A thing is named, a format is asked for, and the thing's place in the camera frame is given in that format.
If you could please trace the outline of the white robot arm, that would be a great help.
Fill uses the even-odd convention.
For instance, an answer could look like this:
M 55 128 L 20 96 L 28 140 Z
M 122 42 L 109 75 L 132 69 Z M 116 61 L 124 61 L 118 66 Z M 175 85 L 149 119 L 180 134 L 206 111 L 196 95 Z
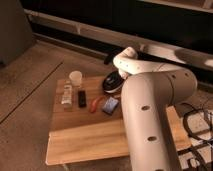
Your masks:
M 119 88 L 132 171 L 182 171 L 166 109 L 194 94 L 195 74 L 178 65 L 140 60 L 132 47 L 105 61 L 124 79 Z

